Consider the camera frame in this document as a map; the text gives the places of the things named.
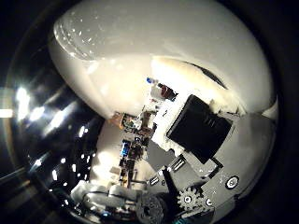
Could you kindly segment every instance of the ceiling light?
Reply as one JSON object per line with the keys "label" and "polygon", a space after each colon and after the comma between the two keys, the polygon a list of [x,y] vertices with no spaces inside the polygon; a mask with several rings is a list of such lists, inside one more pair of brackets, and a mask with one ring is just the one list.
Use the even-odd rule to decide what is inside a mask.
{"label": "ceiling light", "polygon": [[57,172],[55,170],[52,171],[53,180],[57,180]]}
{"label": "ceiling light", "polygon": [[0,109],[0,118],[1,119],[10,119],[13,116],[12,109]]}
{"label": "ceiling light", "polygon": [[40,119],[44,112],[45,112],[44,106],[35,108],[30,115],[30,120],[35,121],[35,120]]}

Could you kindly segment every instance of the white curved wall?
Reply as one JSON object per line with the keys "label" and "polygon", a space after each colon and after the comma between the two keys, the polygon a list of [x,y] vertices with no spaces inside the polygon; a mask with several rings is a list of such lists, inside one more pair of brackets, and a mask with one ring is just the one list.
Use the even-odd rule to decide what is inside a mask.
{"label": "white curved wall", "polygon": [[[213,1],[83,1],[54,26],[59,44],[73,57],[99,62],[93,73],[71,77],[91,106],[104,117],[114,110],[137,114],[148,92],[153,56],[195,63],[213,72],[249,112],[261,112],[275,100],[263,53],[248,29]],[[60,69],[63,65],[52,58]],[[89,79],[88,88],[81,78]]]}

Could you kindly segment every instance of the metal gear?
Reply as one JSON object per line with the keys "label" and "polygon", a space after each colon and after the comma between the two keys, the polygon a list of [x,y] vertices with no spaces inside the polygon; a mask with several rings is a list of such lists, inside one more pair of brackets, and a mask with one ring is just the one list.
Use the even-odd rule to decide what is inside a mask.
{"label": "metal gear", "polygon": [[179,192],[178,204],[180,208],[183,208],[185,211],[193,210],[195,207],[202,205],[201,195],[197,193],[196,189],[187,188]]}

